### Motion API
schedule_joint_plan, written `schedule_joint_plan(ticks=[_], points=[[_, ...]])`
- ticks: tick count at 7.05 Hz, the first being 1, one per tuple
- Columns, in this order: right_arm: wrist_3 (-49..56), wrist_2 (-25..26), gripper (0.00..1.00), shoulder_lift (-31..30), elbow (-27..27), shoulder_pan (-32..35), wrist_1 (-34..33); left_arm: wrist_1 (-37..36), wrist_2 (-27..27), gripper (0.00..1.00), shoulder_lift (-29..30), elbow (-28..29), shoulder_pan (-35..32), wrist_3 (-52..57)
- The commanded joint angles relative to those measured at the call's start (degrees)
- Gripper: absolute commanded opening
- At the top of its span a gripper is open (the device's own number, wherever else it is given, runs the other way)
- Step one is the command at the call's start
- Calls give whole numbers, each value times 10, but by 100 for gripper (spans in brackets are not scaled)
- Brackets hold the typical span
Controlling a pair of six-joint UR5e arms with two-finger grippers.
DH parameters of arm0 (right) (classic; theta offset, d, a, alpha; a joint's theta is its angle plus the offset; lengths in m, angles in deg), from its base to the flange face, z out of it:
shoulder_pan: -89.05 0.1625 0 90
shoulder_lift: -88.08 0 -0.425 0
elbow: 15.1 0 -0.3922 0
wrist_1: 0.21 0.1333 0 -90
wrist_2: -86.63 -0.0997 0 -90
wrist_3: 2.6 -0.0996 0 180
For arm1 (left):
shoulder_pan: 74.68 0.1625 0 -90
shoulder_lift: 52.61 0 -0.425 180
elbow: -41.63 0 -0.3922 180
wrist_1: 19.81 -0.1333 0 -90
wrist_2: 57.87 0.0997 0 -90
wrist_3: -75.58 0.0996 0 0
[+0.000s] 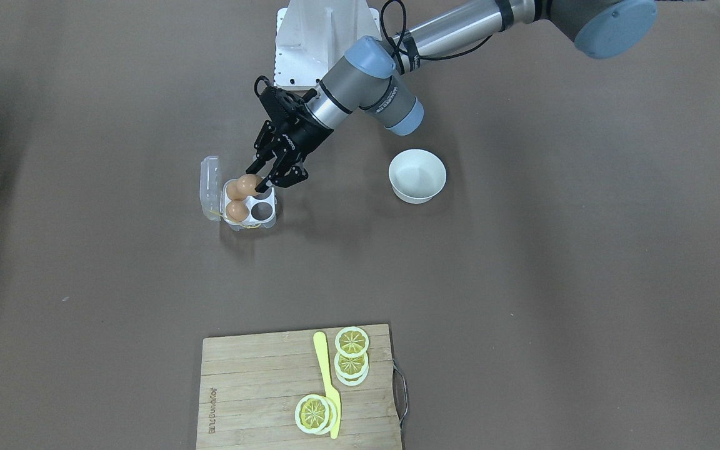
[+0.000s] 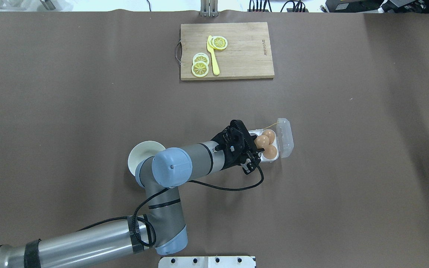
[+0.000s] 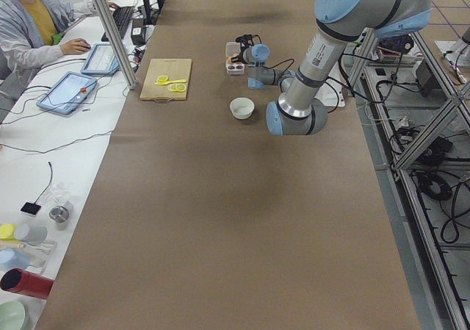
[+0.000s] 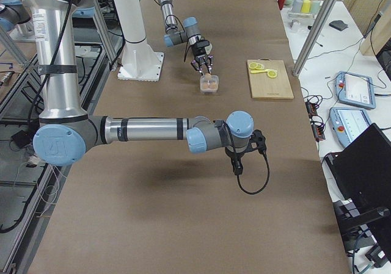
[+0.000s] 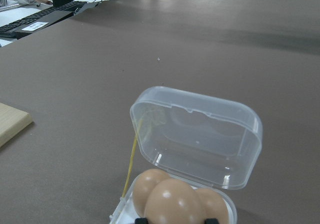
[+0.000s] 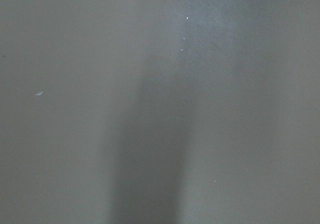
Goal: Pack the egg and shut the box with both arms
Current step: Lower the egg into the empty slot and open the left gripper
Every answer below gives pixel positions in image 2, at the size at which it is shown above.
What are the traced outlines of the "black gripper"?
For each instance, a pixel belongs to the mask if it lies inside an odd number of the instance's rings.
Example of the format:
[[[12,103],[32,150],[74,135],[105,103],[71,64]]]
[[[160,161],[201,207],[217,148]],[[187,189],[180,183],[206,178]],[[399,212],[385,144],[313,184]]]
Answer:
[[[261,158],[259,153],[265,151],[265,144],[255,143],[242,120],[232,120],[230,125],[215,135],[211,141],[216,142],[215,152],[222,151],[224,163],[222,170],[241,166],[245,175],[257,168]]]

